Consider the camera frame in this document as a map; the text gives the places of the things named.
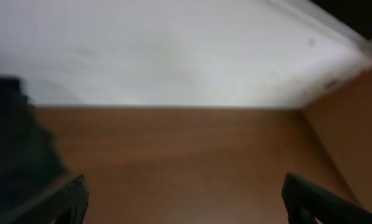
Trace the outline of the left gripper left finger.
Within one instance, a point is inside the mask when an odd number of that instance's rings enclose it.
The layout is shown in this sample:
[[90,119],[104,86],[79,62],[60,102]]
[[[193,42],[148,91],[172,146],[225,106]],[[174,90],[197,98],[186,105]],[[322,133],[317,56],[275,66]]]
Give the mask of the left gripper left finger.
[[84,175],[65,175],[35,197],[0,215],[0,224],[82,224],[88,199]]

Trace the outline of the dark teal t-shirt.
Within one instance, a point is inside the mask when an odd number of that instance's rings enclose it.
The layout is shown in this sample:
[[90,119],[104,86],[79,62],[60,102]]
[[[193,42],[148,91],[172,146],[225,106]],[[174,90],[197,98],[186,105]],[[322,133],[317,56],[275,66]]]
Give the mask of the dark teal t-shirt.
[[21,80],[0,77],[0,215],[66,173],[53,135],[36,120]]

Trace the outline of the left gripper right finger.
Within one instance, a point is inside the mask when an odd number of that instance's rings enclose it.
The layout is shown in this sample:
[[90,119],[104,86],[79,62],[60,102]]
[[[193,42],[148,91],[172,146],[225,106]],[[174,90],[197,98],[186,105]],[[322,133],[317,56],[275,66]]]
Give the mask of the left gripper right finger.
[[372,224],[372,213],[295,173],[286,174],[281,195],[289,224]]

